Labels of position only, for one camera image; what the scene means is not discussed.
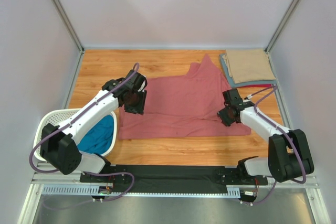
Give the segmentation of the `pink t shirt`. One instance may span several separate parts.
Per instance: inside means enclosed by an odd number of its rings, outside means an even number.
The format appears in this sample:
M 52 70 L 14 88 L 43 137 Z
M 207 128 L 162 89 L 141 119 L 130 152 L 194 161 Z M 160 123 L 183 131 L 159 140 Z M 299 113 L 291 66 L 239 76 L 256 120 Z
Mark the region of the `pink t shirt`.
M 182 76 L 151 78 L 143 115 L 119 113 L 121 140 L 168 137 L 243 136 L 251 129 L 225 126 L 217 112 L 224 107 L 222 93 L 230 89 L 220 68 L 208 55 L 193 62 Z

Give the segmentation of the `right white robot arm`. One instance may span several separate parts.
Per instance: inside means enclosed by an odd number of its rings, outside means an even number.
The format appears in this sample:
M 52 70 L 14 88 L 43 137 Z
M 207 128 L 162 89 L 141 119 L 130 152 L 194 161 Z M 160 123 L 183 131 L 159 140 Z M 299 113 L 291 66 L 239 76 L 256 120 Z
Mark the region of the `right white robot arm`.
M 293 181 L 304 184 L 307 175 L 314 172 L 306 134 L 285 127 L 264 114 L 250 98 L 240 96 L 237 89 L 223 92 L 224 108 L 217 112 L 225 126 L 242 124 L 254 130 L 268 144 L 268 156 L 250 157 L 241 161 L 249 176 L 272 177 L 283 183 Z

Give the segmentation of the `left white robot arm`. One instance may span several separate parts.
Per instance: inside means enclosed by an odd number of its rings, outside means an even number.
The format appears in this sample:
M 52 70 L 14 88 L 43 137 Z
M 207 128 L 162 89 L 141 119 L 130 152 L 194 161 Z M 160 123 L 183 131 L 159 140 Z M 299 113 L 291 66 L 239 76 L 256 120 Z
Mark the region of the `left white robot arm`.
M 79 143 L 101 119 L 120 107 L 127 113 L 143 114 L 147 84 L 146 77 L 134 69 L 124 78 L 106 82 L 95 97 L 74 115 L 56 125 L 46 124 L 35 148 L 55 172 L 68 175 L 78 170 L 101 174 L 109 162 L 101 154 L 79 150 Z

